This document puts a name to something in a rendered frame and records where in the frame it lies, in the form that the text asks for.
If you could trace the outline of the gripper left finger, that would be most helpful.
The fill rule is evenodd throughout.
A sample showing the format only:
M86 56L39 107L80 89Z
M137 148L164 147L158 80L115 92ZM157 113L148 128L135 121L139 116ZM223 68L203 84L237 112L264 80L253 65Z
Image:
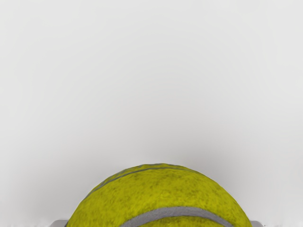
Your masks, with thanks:
M50 224L50 227L67 227L68 220L66 219L60 219L55 220Z

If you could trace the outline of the yellow-green tennis ball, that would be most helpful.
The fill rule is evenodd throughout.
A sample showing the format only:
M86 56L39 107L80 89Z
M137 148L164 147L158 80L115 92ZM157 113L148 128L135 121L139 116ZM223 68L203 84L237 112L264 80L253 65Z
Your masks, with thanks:
M112 175L80 202L65 227L252 227L217 182L184 166L144 164Z

